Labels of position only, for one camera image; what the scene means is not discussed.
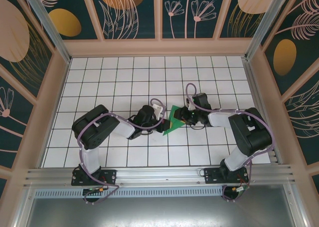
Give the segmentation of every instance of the grid line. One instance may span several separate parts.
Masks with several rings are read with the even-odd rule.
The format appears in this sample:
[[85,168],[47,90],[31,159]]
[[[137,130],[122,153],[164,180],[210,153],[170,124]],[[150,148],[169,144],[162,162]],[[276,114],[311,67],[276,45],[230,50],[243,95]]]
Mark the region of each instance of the grid line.
[[[100,62],[100,61],[98,62],[99,65],[101,65],[101,68],[89,69],[90,72],[88,72],[87,75],[85,75],[85,74],[86,74],[88,68],[90,68],[90,66],[89,66],[90,65],[89,63],[91,63],[90,60],[88,58],[85,58],[85,59],[80,60],[80,61],[77,60],[76,62],[72,60],[71,66],[72,66],[72,64],[74,66],[72,66],[72,69],[68,70],[67,79],[70,77],[70,80],[78,80],[78,81],[77,82],[68,82],[66,79],[64,86],[63,86],[62,97],[63,98],[66,97],[69,99],[66,99],[66,101],[64,101],[64,102],[61,101],[62,99],[60,100],[60,102],[58,104],[57,112],[56,112],[55,117],[54,117],[54,125],[52,126],[52,130],[51,130],[52,134],[50,135],[49,141],[48,141],[49,144],[48,144],[47,150],[49,150],[49,148],[52,148],[52,149],[56,149],[59,151],[55,151],[52,153],[49,153],[48,151],[46,151],[45,152],[46,154],[43,158],[43,164],[45,165],[45,162],[48,160],[48,162],[50,162],[50,164],[48,164],[47,167],[49,167],[49,165],[52,164],[52,158],[54,158],[52,156],[54,156],[54,153],[56,153],[55,158],[58,158],[57,153],[63,153],[63,156],[65,155],[65,157],[59,156],[59,158],[61,158],[61,157],[64,158],[63,164],[61,163],[62,159],[59,160],[59,162],[61,163],[61,166],[59,166],[59,167],[70,166],[70,163],[72,161],[75,162],[75,157],[73,157],[73,155],[70,155],[69,158],[67,159],[68,153],[70,154],[72,151],[74,152],[74,148],[78,148],[75,146],[75,143],[71,139],[72,130],[71,130],[71,128],[68,127],[69,125],[68,125],[67,120],[71,121],[70,116],[74,115],[74,118],[73,118],[73,121],[74,121],[77,116],[82,114],[81,112],[83,112],[83,113],[86,112],[86,111],[82,111],[82,110],[86,110],[88,108],[91,108],[92,103],[89,103],[89,105],[87,106],[86,100],[94,101],[93,104],[94,104],[94,106],[96,106],[98,103],[98,98],[101,98],[103,101],[108,100],[108,98],[109,99],[112,98],[113,101],[112,101],[112,104],[110,104],[111,105],[110,109],[112,112],[115,112],[116,114],[119,114],[119,115],[123,115],[123,114],[128,113],[131,116],[133,112],[136,112],[139,109],[139,106],[138,106],[139,104],[132,103],[132,101],[135,101],[134,98],[137,97],[137,99],[140,100],[141,104],[144,105],[144,104],[146,104],[146,103],[144,103],[144,99],[146,101],[146,98],[149,102],[151,96],[152,97],[162,97],[162,99],[164,101],[166,101],[167,110],[170,110],[171,106],[168,106],[168,105],[172,105],[172,104],[178,105],[178,106],[184,105],[185,98],[186,98],[185,86],[188,82],[194,82],[194,83],[196,83],[196,85],[198,83],[197,86],[198,86],[198,90],[200,92],[205,91],[207,93],[213,93],[213,94],[208,94],[207,96],[208,96],[208,98],[212,98],[213,100],[215,100],[214,104],[217,104],[217,102],[219,102],[220,107],[221,107],[221,100],[223,101],[223,105],[225,105],[225,106],[232,104],[232,103],[235,104],[233,97],[227,97],[230,95],[235,95],[237,108],[239,108],[239,106],[238,106],[239,100],[241,101],[242,105],[247,105],[249,103],[249,98],[244,98],[244,96],[243,96],[243,95],[251,95],[248,93],[246,94],[246,92],[249,91],[248,89],[245,89],[246,84],[244,82],[242,82],[242,83],[239,83],[238,86],[236,86],[236,90],[238,92],[241,92],[242,94],[237,94],[235,92],[235,86],[234,86],[234,80],[247,82],[247,79],[243,79],[244,75],[243,75],[242,70],[234,71],[233,73],[235,76],[233,76],[230,72],[231,68],[229,67],[229,63],[228,63],[227,59],[226,59],[227,60],[227,67],[226,67],[226,63],[225,63],[225,67],[214,67],[211,57],[206,57],[204,59],[202,58],[201,60],[199,60],[200,63],[203,64],[203,65],[200,65],[201,67],[199,67],[199,64],[197,62],[198,59],[196,56],[189,57],[188,59],[186,59],[186,60],[189,60],[191,63],[193,63],[192,65],[189,65],[189,64],[187,65],[187,66],[191,66],[191,67],[183,67],[182,66],[183,60],[180,56],[176,56],[174,58],[163,57],[163,60],[164,60],[163,68],[161,66],[161,67],[156,67],[156,69],[164,70],[161,72],[162,72],[162,75],[163,74],[165,75],[165,77],[164,78],[161,77],[161,80],[157,80],[157,81],[151,81],[151,70],[154,68],[150,68],[150,66],[151,66],[151,58],[150,57],[148,57],[148,62],[149,62],[148,68],[138,68],[139,62],[135,57],[131,58],[130,62],[128,60],[123,60],[123,59],[121,60],[121,57],[120,58],[117,57],[116,59],[114,58],[114,60],[112,60],[112,68],[102,68],[103,66],[105,66],[105,67],[107,66],[106,62],[108,61],[107,59],[105,60],[103,58],[102,62]],[[126,65],[129,64],[129,65],[132,65],[132,68],[119,68],[120,62],[121,62],[121,67],[126,67]],[[75,63],[77,65],[81,65],[82,69],[78,69],[78,67],[75,66]],[[226,75],[226,74],[222,75],[223,72],[221,72],[221,75],[219,75],[219,77],[222,79],[225,79],[225,80],[218,80],[218,81],[229,81],[229,82],[228,83],[227,82],[220,83],[221,85],[219,87],[217,86],[216,73],[215,73],[215,71],[217,71],[218,68],[225,68],[225,69],[227,68],[228,72],[230,73],[230,79],[228,79],[228,75]],[[169,73],[176,73],[178,70],[180,70],[181,77],[175,77],[175,76],[171,75],[168,78],[169,80],[166,79],[166,77],[167,77],[167,75],[169,75]],[[141,83],[141,84],[137,84],[140,88],[137,87],[136,91],[135,90],[133,91],[133,84],[138,83],[138,82]],[[165,88],[165,89],[163,91],[161,90],[161,92],[163,92],[163,93],[151,95],[151,93],[152,93],[152,91],[150,90],[150,87],[152,86],[151,82],[155,82],[155,83],[156,82],[165,82],[165,87],[163,86],[163,88]],[[172,90],[168,90],[168,87],[170,85],[172,86]],[[105,87],[109,86],[110,88],[114,87],[114,90],[113,91],[110,91],[109,89],[108,89],[109,91],[107,91],[107,89],[104,90],[102,88],[103,86],[105,86]],[[143,93],[144,87],[145,88],[148,87],[148,92],[144,91],[144,93]],[[182,92],[180,92],[180,91],[177,92],[174,90],[174,88],[182,88],[183,90],[182,90]],[[69,116],[69,118],[67,118],[67,120],[65,120],[64,116],[60,116],[58,118],[59,113],[65,113],[64,115],[66,117]],[[111,166],[112,167],[116,167],[116,166],[127,167],[127,166],[130,166],[132,164],[132,160],[134,161],[134,165],[138,165],[138,166],[154,166],[154,164],[155,165],[162,165],[162,163],[165,163],[166,166],[179,166],[179,163],[182,163],[183,164],[182,166],[190,166],[192,163],[200,163],[200,161],[202,161],[202,162],[205,161],[206,164],[207,163],[211,164],[213,161],[216,161],[215,151],[218,151],[217,150],[218,146],[227,146],[228,154],[230,154],[230,146],[231,145],[229,144],[230,142],[227,138],[227,132],[225,129],[224,129],[223,135],[225,135],[226,139],[224,139],[224,137],[223,137],[220,139],[221,144],[212,145],[212,144],[209,144],[209,140],[211,138],[208,137],[208,131],[210,132],[210,135],[214,135],[214,133],[215,133],[214,131],[209,130],[205,127],[205,131],[202,131],[202,133],[197,135],[196,133],[191,132],[193,130],[191,130],[189,126],[182,126],[181,128],[184,128],[184,130],[180,130],[182,133],[181,135],[180,134],[175,135],[174,132],[172,134],[170,133],[171,141],[169,141],[168,136],[163,137],[163,138],[165,138],[165,140],[161,140],[160,136],[159,136],[158,140],[154,139],[154,140],[152,140],[152,143],[151,143],[150,138],[152,136],[147,136],[147,143],[146,143],[146,140],[143,139],[143,141],[140,141],[140,146],[130,146],[130,142],[127,139],[122,140],[119,138],[117,140],[117,138],[116,138],[116,139],[113,139],[113,141],[110,141],[110,137],[109,137],[108,140],[105,141],[105,144],[103,146],[101,146],[101,147],[107,148],[106,156],[103,157],[103,159],[105,158],[105,166],[107,166],[107,164],[108,164],[109,165],[108,167],[111,167]],[[62,134],[65,133],[62,137],[62,141],[58,140],[58,138],[59,138],[58,135],[53,136],[53,132],[56,130],[59,130],[59,132],[57,132],[57,133],[62,133]],[[194,140],[193,138],[196,138],[197,136],[201,136],[202,139]],[[197,153],[197,150],[195,151],[196,148],[194,146],[201,147],[201,148],[198,148],[198,151],[200,151],[200,153],[202,155],[205,153],[206,156],[201,157],[201,154],[199,154],[198,157],[197,156],[195,157],[194,155],[195,155],[195,153]],[[129,149],[132,147],[134,147],[134,151],[129,151]],[[151,150],[150,147],[152,147],[152,148],[153,147],[163,147],[163,148],[154,148],[153,149],[155,151],[154,153],[159,153],[161,155],[161,160],[159,162],[157,162],[157,161],[153,162],[153,160],[157,159],[157,155],[154,156],[153,152],[150,152],[150,150]],[[209,162],[207,160],[206,147],[208,148]],[[140,160],[142,161],[141,163],[139,163],[138,161],[136,161],[134,159],[134,158],[138,159],[139,153],[143,153],[143,158],[140,158]],[[112,161],[111,161],[111,159],[108,161],[108,157],[110,155],[112,155],[112,158],[111,158]],[[117,161],[117,159],[114,161],[114,158],[116,158],[117,155],[119,157],[119,161]],[[177,158],[182,158],[183,161],[178,162]]]
[[[84,81],[84,77],[85,77],[85,71],[86,71],[86,65],[87,65],[87,64],[88,64],[88,58],[86,59],[86,64],[85,64],[85,69],[84,69],[84,74],[83,74],[83,79],[82,79],[81,88],[80,88],[80,94],[79,94],[79,95],[81,95],[82,85],[83,85],[83,81]],[[78,103],[76,104],[76,109],[75,109],[76,111],[77,111],[77,109],[78,109],[79,102],[80,102],[80,96],[78,97]],[[65,166],[66,158],[67,158],[67,156],[68,156],[68,151],[69,151],[69,146],[70,146],[70,142],[71,142],[71,137],[72,137],[72,131],[71,131],[71,133],[70,133],[68,149],[66,150],[66,154],[65,154],[65,159],[64,159],[64,164],[63,164],[63,166]]]
[[[182,66],[181,66],[181,58],[180,57],[179,57],[179,61],[180,61],[181,86],[183,88],[183,94],[184,94],[183,70],[182,70]],[[187,138],[188,162],[189,162],[189,165],[190,165],[189,142],[188,142],[187,128],[186,128],[186,138]]]

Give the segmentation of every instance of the green card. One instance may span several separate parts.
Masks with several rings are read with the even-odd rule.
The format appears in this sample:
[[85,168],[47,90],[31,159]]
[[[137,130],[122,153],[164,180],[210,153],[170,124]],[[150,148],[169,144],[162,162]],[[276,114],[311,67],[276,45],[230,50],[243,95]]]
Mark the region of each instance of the green card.
[[172,106],[171,111],[170,111],[170,115],[168,120],[170,121],[170,128],[167,131],[164,131],[164,135],[168,134],[169,132],[172,132],[173,130],[176,130],[177,128],[185,125],[185,122],[182,122],[176,118],[174,118],[174,113],[177,109],[179,109],[180,107],[178,106]]

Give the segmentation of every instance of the vent slot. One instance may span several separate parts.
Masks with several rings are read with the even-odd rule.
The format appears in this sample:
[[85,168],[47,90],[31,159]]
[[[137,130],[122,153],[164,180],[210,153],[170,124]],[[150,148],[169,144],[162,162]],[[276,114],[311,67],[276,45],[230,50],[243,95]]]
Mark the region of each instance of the vent slot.
[[[84,189],[41,189],[36,190],[35,199],[75,199],[83,198]],[[93,193],[87,198],[104,197],[112,189]],[[145,197],[198,197],[198,196],[221,196],[221,186],[211,187],[163,187],[163,188],[120,188],[111,198],[145,198]]]

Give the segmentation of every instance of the white tile floor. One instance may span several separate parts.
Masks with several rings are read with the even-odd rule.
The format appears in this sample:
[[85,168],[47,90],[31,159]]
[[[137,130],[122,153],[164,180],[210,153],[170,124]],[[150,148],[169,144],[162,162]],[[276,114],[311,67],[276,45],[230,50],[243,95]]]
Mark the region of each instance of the white tile floor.
[[[153,97],[183,106],[185,86],[194,83],[205,92],[212,108],[254,106],[239,56],[169,56],[74,58],[66,79],[43,167],[75,167],[78,148],[73,122],[103,104],[125,118]],[[100,147],[102,167],[218,165],[236,147],[231,130],[181,127],[168,136],[154,132],[128,141],[111,134]],[[267,154],[255,164],[270,163]]]

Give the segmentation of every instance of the purple cable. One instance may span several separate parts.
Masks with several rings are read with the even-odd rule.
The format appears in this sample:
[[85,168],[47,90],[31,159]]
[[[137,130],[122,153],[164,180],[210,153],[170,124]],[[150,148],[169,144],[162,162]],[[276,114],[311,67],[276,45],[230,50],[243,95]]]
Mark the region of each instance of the purple cable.
[[[249,181],[248,181],[248,184],[250,184],[251,169],[252,169],[252,159],[253,159],[255,156],[259,156],[259,155],[261,155],[261,154],[263,154],[263,153],[269,152],[269,151],[271,151],[271,150],[274,148],[275,143],[276,143],[276,140],[275,140],[275,137],[274,137],[274,133],[272,132],[272,130],[270,129],[270,127],[269,127],[262,119],[260,119],[258,116],[255,116],[255,115],[253,115],[253,114],[251,114],[251,113],[249,113],[249,112],[240,111],[240,110],[229,110],[229,109],[209,110],[209,109],[205,109],[205,108],[202,108],[202,107],[196,105],[196,104],[193,102],[193,98],[191,98],[191,97],[189,96],[189,94],[188,94],[188,87],[189,87],[190,85],[193,86],[194,89],[195,89],[194,95],[195,95],[196,92],[197,92],[196,86],[195,86],[193,83],[188,83],[188,84],[186,85],[186,96],[187,96],[189,102],[190,102],[191,104],[193,104],[197,109],[202,110],[202,111],[211,112],[211,113],[223,112],[223,113],[246,114],[247,116],[250,116],[250,117],[254,118],[255,120],[257,120],[258,122],[260,122],[260,123],[266,128],[266,130],[268,131],[269,135],[271,136],[272,144],[271,144],[268,148],[266,148],[266,150],[251,155],[251,156],[245,161],[245,163],[243,164],[243,166],[246,166],[246,165],[248,165],[248,164],[250,165],[250,167],[249,167]],[[224,200],[229,201],[229,200],[232,200],[232,199],[228,198],[228,197],[225,196],[225,194],[224,194],[226,187],[227,187],[227,185],[224,185],[224,186],[223,186],[223,189],[222,189],[222,197],[223,197]]]
[[156,98],[153,98],[153,99],[150,100],[150,104],[152,105],[154,100],[155,100],[155,101],[158,101],[158,102],[160,103],[160,106],[163,107],[163,110],[162,110],[162,112],[161,112],[161,113],[162,113],[162,118],[159,120],[158,123],[156,123],[156,124],[153,125],[153,126],[150,126],[150,127],[138,126],[138,125],[136,125],[136,124],[130,122],[129,120],[123,118],[122,116],[118,116],[118,115],[116,115],[116,114],[113,114],[113,113],[110,113],[110,112],[109,112],[109,113],[102,114],[102,115],[98,116],[97,118],[95,118],[93,121],[91,121],[89,124],[87,124],[87,125],[83,128],[83,130],[80,132],[80,134],[79,134],[79,136],[78,136],[78,138],[77,138],[77,142],[78,142],[78,145],[79,145],[79,147],[80,147],[80,162],[81,162],[80,165],[81,165],[82,169],[83,169],[84,172],[85,172],[92,180],[94,180],[95,182],[97,182],[97,183],[99,183],[99,184],[101,184],[101,185],[103,185],[103,186],[116,187],[114,190],[112,190],[112,191],[111,191],[109,194],[107,194],[105,197],[100,198],[100,199],[98,199],[97,201],[95,201],[95,202],[93,202],[93,203],[88,202],[87,199],[86,199],[86,197],[88,196],[88,194],[91,193],[91,192],[88,192],[88,193],[84,196],[84,201],[85,201],[86,204],[94,205],[94,204],[98,204],[98,203],[104,201],[106,198],[108,198],[110,195],[112,195],[115,191],[117,191],[117,190],[119,189],[119,186],[118,186],[118,185],[108,184],[108,183],[104,183],[104,182],[102,182],[102,181],[99,181],[98,179],[94,178],[94,177],[89,173],[88,169],[86,168],[86,166],[85,166],[85,164],[84,164],[84,160],[83,160],[83,156],[82,156],[83,144],[81,143],[81,137],[82,137],[83,133],[84,133],[91,125],[93,125],[93,123],[95,123],[96,121],[98,121],[98,120],[100,120],[100,119],[102,119],[103,117],[106,117],[106,116],[116,117],[116,118],[118,118],[118,119],[120,119],[120,120],[123,120],[123,121],[125,121],[125,122],[131,124],[132,126],[135,126],[135,127],[137,127],[137,128],[140,128],[140,129],[142,129],[142,130],[152,129],[152,128],[158,126],[159,124],[161,124],[161,122],[162,122],[163,119],[164,119],[164,114],[165,114],[165,112],[166,112],[166,107],[163,105],[163,103],[162,103],[160,100],[158,100],[158,99],[156,99]]

